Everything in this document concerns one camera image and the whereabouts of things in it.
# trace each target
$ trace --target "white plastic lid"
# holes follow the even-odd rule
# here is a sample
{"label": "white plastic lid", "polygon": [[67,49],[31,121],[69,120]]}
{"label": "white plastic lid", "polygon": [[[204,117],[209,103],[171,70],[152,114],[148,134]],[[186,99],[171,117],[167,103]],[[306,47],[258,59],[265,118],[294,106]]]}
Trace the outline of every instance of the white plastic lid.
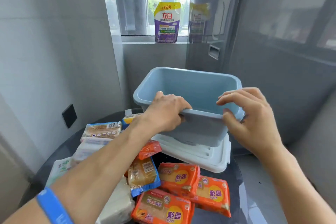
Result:
{"label": "white plastic lid", "polygon": [[176,139],[161,134],[155,135],[152,140],[159,141],[162,152],[184,162],[199,165],[201,168],[221,173],[230,163],[231,142],[226,134],[218,147],[205,145],[187,145]]}

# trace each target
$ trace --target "hand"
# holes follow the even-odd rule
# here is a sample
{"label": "hand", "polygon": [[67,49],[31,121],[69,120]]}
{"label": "hand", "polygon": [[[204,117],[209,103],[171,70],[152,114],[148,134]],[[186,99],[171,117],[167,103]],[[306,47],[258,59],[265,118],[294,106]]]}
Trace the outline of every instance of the hand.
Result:
{"label": "hand", "polygon": [[186,108],[192,109],[183,97],[177,97],[173,94],[165,96],[162,91],[158,91],[152,104],[141,115],[141,119],[149,121],[149,125],[156,132],[155,134],[170,131],[184,121],[179,113]]}
{"label": "hand", "polygon": [[223,93],[217,105],[233,102],[243,108],[245,119],[237,121],[229,109],[223,111],[223,121],[235,139],[258,158],[283,149],[274,114],[258,88],[243,88]]}

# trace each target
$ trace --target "storage box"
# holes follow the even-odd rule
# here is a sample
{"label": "storage box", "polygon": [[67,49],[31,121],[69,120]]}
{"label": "storage box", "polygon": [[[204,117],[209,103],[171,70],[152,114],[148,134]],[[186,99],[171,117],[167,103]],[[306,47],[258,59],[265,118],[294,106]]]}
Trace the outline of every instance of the storage box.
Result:
{"label": "storage box", "polygon": [[216,101],[223,92],[241,87],[241,81],[229,74],[156,67],[135,90],[133,99],[145,111],[159,90],[165,95],[182,96],[193,109],[181,112],[186,122],[162,134],[190,145],[217,147],[228,132],[222,121],[223,109],[229,108],[238,120],[244,111],[234,103],[217,106]]}

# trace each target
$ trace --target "orange soap package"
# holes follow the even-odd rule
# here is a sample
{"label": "orange soap package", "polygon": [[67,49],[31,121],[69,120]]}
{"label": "orange soap package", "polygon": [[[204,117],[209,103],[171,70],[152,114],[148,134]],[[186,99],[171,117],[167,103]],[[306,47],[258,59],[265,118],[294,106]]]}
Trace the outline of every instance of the orange soap package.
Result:
{"label": "orange soap package", "polygon": [[152,189],[138,197],[131,216],[141,224],[190,224],[194,210],[190,200]]}
{"label": "orange soap package", "polygon": [[193,198],[201,175],[200,167],[183,163],[161,163],[159,169],[161,187],[174,195]]}
{"label": "orange soap package", "polygon": [[190,200],[197,208],[231,218],[229,186],[224,180],[201,176],[196,196]]}
{"label": "orange soap package", "polygon": [[158,152],[162,151],[160,143],[158,141],[149,140],[148,143],[141,149],[138,154],[139,159],[145,159],[157,154]]}

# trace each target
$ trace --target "table top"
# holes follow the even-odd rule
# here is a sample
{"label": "table top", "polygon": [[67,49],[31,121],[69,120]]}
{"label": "table top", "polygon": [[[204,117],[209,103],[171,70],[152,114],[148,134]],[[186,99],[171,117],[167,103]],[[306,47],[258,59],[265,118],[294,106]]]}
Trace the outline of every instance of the table top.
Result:
{"label": "table top", "polygon": [[[135,108],[132,110],[133,113],[140,113],[142,112],[141,108]],[[104,123],[104,122],[111,122],[111,121],[120,121],[124,117],[124,111],[113,113],[109,116],[106,116],[95,123]],[[20,206],[24,205],[30,199],[35,197],[40,191],[43,190],[49,173],[53,167],[53,164],[58,159],[63,159],[70,157],[74,154],[76,149],[80,144],[80,138],[84,132],[84,128],[79,130],[77,133],[73,134],[68,140],[66,140],[43,164],[37,174],[31,181],[31,185],[26,190],[25,194],[22,197],[20,202]],[[164,153],[155,154],[153,157],[154,163],[156,167],[160,165],[162,162],[175,162],[175,163],[182,163],[182,161],[170,157]],[[195,209],[195,214],[192,219],[191,224],[198,224],[198,223],[252,223],[249,218],[249,208],[248,208],[248,200],[245,185],[243,183],[243,178],[239,167],[231,156],[230,164],[227,165],[227,168],[224,172],[221,173],[213,173],[204,169],[201,169],[201,175],[209,176],[213,178],[218,178],[222,180],[226,180],[229,185],[230,190],[230,200],[231,206],[230,211],[232,218],[227,218],[224,215],[218,213],[208,212],[202,209]]]}

